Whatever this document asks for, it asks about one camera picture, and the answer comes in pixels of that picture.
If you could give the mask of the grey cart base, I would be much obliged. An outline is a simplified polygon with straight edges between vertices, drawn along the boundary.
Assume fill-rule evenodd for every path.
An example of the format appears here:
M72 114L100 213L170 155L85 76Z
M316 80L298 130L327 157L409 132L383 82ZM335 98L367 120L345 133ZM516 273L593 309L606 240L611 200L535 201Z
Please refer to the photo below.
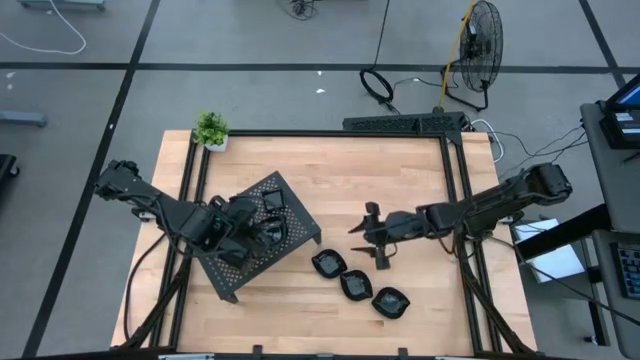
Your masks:
M25 9L53 10L61 9L95 9L101 12L106 10L105 0L15 0Z

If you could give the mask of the small black square plate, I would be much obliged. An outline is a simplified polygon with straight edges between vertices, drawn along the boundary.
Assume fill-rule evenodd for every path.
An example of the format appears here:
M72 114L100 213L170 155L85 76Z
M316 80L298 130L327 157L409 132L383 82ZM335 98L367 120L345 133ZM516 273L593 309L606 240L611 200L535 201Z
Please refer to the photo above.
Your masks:
M261 195L267 212L279 211L286 207L283 191L280 188L263 191Z

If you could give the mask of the black perforated electronics box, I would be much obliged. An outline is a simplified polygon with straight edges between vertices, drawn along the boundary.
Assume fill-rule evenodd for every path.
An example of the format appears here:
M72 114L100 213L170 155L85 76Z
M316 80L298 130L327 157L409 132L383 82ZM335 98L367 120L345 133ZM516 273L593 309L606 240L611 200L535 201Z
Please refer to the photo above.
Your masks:
M466 117L463 112L352 117L345 118L342 125L347 131L445 137L450 142L461 145L461 132L466 125Z

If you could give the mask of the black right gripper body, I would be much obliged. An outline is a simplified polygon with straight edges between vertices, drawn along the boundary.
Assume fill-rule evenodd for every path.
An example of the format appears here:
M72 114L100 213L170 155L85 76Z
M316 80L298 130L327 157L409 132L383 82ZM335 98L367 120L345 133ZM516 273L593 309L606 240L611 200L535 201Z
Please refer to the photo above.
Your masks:
M380 208L375 202L366 202L365 239L371 244L369 253L375 260L377 270L388 270L392 255L386 254L386 246L390 243L388 230L383 221L379 219Z

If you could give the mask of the grey metal bar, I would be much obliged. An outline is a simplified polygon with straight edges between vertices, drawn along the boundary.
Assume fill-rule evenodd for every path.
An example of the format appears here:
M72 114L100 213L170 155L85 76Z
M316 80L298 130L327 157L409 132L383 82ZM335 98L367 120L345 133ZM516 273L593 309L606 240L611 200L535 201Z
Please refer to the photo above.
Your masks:
M0 123L45 127L47 119L43 113L0 110Z

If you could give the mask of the white box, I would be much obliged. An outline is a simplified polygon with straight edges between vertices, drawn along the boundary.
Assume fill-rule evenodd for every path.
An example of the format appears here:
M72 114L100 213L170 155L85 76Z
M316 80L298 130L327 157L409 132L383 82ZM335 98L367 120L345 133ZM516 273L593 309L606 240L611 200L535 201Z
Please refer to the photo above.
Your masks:
M516 225L513 230L515 232L515 243L517 245L524 244L534 235L542 233L559 225L555 218L541 220L531 224ZM576 252L571 245L564 245L549 253L539 255L527 261L529 265L543 271L543 274L536 270L531 270L538 284L551 282L553 278L562 279L570 276L583 274L585 268L580 262Z

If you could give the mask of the black desk leg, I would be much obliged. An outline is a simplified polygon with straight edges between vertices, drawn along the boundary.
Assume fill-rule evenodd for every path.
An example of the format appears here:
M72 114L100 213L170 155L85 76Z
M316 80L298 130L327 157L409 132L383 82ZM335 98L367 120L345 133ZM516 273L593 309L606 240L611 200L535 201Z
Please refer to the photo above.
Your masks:
M598 285L602 282L601 271L595 258L595 247L590 237L580 241L584 255L585 272L591 290L592 297L600 300ZM604 310L597 304L588 303L594 334L590 338L586 338L587 342L592 342L597 346L609 347L611 339L605 322Z

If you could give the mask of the black perforated metal shelf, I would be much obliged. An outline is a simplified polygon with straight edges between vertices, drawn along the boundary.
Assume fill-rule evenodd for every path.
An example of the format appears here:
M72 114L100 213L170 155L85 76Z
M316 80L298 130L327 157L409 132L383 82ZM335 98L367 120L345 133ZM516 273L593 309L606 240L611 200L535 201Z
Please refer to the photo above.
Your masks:
M261 193L276 188L280 188L283 191L286 207L279 211L267 212ZM236 290L282 260L305 242L310 239L316 243L321 242L320 227L279 172L273 172L237 195L253 195L260 198L258 202L259 210L256 215L259 221L272 215L285 216L288 225L288 236L270 254L248 261L241 269L230 266L218 257L196 257L219 298L230 303L238 301L234 294Z

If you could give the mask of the black aluminium table frame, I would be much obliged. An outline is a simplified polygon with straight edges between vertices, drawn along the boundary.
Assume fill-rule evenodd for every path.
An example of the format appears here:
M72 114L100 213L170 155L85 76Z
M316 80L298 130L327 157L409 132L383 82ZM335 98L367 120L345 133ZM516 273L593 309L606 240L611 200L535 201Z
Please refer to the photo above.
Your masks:
M365 203L384 211L477 193L497 182L488 138L466 133L461 146L442 151L444 139L390 137L328 131L236 131L228 149L206 155L186 130L163 134L136 161L141 176L171 195L208 199L238 193L279 172L321 229L309 241L237 292L221 300L198 263L187 287L170 303L151 345L182 352L331 355L472 356L505 350L501 339L461 278L459 261L446 253L449 239L400 245L388 270L377 270L361 252L362 237L349 233ZM311 265L318 251L337 250L364 271L375 288L405 293L405 315L388 320L367 301L347 300L335 280Z

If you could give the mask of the black leaf-shaped plate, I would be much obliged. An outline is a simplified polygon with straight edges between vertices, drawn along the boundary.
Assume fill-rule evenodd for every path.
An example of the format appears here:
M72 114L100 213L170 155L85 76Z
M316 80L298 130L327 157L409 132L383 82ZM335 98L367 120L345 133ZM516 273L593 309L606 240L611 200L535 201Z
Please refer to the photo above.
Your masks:
M257 229L257 239L261 239L263 242L267 240L277 241L278 244L283 242L288 236L288 225L286 222L286 218L282 216L274 216L269 218L279 218L280 219L280 227L279 228L269 228L269 229Z
M333 279L343 272L348 266L344 258L333 249L324 249L311 258L315 270L324 278Z
M368 276L360 270L351 270L340 275L344 295L351 301L362 301L373 297L373 287Z
M411 302L398 289L384 287L373 298L371 304L379 314L388 319L396 320L404 315Z

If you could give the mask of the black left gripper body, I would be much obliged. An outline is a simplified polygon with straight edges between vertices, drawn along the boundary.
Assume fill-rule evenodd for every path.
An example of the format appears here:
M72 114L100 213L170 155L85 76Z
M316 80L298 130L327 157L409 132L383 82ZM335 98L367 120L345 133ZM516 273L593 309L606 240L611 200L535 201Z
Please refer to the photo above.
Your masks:
M249 199L233 198L228 205L226 215L232 226L219 250L222 252L220 258L234 268L241 269L258 249L254 229L256 212L257 206Z

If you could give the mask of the black floor fan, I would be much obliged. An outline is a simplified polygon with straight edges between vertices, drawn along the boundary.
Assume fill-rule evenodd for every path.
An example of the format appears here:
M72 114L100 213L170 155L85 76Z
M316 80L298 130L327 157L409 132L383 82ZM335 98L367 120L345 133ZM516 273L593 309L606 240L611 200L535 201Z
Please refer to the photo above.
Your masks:
M440 75L447 83L446 72L458 71L468 90L483 95L484 104L474 105L454 96L448 86L444 95L460 104L480 112L488 108L488 89L495 82L503 58L503 25L497 7L488 0L476 0L463 26L457 42L458 58L447 63Z

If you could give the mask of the black keyboard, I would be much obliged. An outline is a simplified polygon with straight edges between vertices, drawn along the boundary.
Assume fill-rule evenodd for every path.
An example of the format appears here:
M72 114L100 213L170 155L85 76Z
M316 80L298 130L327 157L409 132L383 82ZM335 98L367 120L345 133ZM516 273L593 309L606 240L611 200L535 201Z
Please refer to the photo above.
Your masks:
M614 243L612 257L623 296L640 300L640 248Z

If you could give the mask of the green plant in white pot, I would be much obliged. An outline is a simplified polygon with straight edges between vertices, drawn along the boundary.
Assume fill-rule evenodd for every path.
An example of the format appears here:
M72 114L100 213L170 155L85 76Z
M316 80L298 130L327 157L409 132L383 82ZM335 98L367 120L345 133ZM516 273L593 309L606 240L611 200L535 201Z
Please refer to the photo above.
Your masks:
M196 121L195 141L210 152L225 152L229 143L229 128L220 113L202 112Z

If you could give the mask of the black beam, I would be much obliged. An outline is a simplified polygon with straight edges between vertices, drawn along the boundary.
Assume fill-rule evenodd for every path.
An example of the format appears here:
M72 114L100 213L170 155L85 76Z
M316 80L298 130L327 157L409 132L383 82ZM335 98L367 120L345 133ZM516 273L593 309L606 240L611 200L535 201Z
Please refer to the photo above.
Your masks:
M523 259L528 260L571 244L601 229L611 229L611 219L605 204L519 242L516 249Z

